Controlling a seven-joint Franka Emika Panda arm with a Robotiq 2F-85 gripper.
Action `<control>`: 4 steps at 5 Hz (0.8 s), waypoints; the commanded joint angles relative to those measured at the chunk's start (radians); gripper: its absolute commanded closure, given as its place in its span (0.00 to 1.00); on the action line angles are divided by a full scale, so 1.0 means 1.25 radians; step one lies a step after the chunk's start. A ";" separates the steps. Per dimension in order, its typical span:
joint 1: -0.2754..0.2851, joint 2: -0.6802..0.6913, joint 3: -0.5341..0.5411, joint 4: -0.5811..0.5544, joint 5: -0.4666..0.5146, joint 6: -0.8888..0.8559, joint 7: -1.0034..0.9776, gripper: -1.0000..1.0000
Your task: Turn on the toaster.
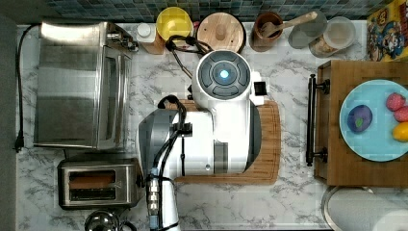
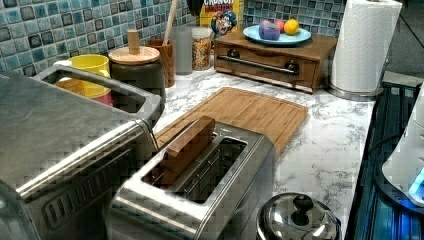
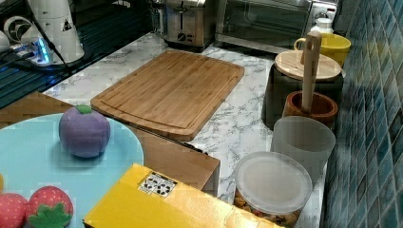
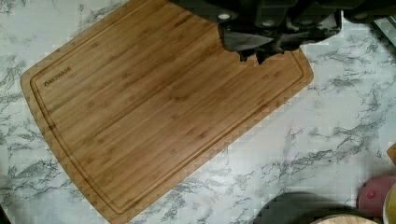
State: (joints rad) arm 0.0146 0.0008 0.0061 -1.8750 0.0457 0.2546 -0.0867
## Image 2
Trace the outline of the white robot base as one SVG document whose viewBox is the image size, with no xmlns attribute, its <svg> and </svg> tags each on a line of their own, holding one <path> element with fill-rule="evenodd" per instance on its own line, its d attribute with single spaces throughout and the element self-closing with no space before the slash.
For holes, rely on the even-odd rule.
<svg viewBox="0 0 424 240">
<path fill-rule="evenodd" d="M 394 204 L 423 214 L 423 87 L 383 84 L 375 182 Z"/>
</svg>

